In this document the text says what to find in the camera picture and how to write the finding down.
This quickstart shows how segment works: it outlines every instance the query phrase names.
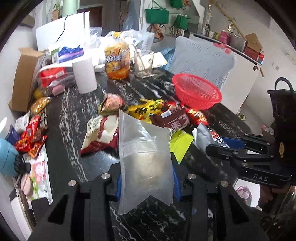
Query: white chair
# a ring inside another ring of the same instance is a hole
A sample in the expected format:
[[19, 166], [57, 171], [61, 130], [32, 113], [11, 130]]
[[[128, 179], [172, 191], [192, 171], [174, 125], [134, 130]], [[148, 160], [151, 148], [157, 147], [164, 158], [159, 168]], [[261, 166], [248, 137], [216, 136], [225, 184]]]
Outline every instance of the white chair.
[[177, 37], [175, 54], [168, 71], [173, 74], [197, 75], [221, 89], [227, 75], [235, 66], [235, 53], [226, 54], [224, 51], [225, 49], [204, 39]]

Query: pink basket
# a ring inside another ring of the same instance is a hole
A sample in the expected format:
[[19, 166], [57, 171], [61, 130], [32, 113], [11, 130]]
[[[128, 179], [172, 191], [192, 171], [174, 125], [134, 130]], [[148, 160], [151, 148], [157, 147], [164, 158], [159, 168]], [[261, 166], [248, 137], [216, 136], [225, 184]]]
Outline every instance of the pink basket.
[[172, 82], [179, 100], [195, 110], [209, 109], [222, 100], [216, 86], [196, 75], [176, 74]]

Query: cable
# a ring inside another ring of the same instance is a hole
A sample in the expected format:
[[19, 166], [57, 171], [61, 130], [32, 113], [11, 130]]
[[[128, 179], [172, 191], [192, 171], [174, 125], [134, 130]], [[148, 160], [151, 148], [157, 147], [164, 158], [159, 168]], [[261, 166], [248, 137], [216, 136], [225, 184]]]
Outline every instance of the cable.
[[59, 38], [62, 36], [62, 34], [65, 32], [65, 29], [66, 29], [66, 19], [67, 19], [67, 17], [68, 17], [68, 15], [66, 16], [66, 18], [65, 18], [65, 22], [64, 22], [64, 30], [63, 30], [63, 32], [61, 33], [61, 35], [59, 36]]

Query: bolt head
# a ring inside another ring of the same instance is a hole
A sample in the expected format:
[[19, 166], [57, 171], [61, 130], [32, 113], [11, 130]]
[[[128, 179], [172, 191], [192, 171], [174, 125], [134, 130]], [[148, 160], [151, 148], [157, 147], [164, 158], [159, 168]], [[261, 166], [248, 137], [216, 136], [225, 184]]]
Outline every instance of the bolt head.
[[196, 175], [195, 175], [194, 173], [189, 173], [189, 174], [187, 175], [187, 177], [188, 177], [190, 180], [193, 180], [193, 179], [196, 178]]
[[107, 172], [105, 172], [101, 175], [101, 178], [103, 178], [103, 179], [108, 179], [109, 177], [110, 177], [110, 174]]
[[70, 187], [74, 187], [76, 184], [77, 184], [77, 182], [75, 180], [71, 180], [71, 181], [68, 182], [68, 185]]
[[229, 183], [227, 181], [221, 181], [220, 182], [222, 187], [228, 187]]

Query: black marble table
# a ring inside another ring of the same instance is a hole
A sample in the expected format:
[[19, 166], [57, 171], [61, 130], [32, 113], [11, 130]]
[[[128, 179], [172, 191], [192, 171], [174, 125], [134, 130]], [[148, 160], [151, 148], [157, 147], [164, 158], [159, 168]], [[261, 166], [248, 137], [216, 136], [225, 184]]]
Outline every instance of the black marble table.
[[[118, 153], [112, 149], [83, 157], [79, 155], [86, 124], [90, 118], [97, 116], [104, 92], [121, 95], [129, 105], [138, 104], [140, 98], [174, 100], [172, 76], [162, 69], [155, 69], [147, 79], [139, 79], [131, 72], [129, 78], [115, 81], [97, 73], [98, 88], [95, 91], [80, 95], [77, 87], [73, 87], [51, 101], [46, 107], [49, 127], [46, 151], [53, 200], [69, 180], [91, 181], [107, 172], [113, 163], [119, 162]], [[210, 126], [221, 136], [251, 133], [250, 128], [222, 104], [214, 105], [205, 114]], [[237, 178], [229, 163], [207, 158], [194, 144], [191, 144], [181, 164], [214, 182], [227, 180], [233, 184]], [[118, 203], [111, 202], [115, 239], [138, 241], [149, 237], [148, 240], [184, 240], [190, 205], [174, 200], [172, 205], [167, 206], [150, 197], [129, 213], [118, 215]]]

